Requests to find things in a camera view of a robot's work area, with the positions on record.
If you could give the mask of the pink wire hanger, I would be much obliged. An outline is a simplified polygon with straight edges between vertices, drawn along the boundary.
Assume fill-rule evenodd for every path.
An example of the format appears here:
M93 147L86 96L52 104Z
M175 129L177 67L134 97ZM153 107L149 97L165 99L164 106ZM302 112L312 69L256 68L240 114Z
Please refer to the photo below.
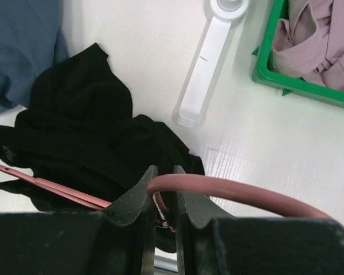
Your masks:
M0 171L91 209L102 210L111 205L111 202L95 196L46 179L26 175L1 164ZM331 218L326 213L297 199L256 186L195 174L168 174L150 180L146 193L157 208L160 227L168 228L172 232L175 232L175 222L171 210L161 197L161 192L164 191L186 191L223 198L263 209L282 217Z

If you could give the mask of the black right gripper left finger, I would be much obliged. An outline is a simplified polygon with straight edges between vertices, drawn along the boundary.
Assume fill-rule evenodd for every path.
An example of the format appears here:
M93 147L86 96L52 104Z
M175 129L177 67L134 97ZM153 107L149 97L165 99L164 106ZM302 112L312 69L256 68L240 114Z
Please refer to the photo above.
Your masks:
M0 213L0 274L153 274L157 173L101 211Z

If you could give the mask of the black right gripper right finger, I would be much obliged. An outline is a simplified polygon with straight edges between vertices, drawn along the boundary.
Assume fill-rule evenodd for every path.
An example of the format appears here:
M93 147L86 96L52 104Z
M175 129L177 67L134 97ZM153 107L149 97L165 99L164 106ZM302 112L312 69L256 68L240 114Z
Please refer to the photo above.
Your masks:
M173 213L179 274L344 274L344 227L332 217L236 218L186 191Z

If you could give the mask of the black tank top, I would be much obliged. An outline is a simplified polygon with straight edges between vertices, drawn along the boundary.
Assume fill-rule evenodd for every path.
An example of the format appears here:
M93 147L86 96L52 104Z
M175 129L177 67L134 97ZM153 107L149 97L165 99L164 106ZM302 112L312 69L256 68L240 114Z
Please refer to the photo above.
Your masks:
M29 107L0 126L0 160L114 202L155 165L204 174L201 158L163 122L133 116L129 89L93 44L34 81Z

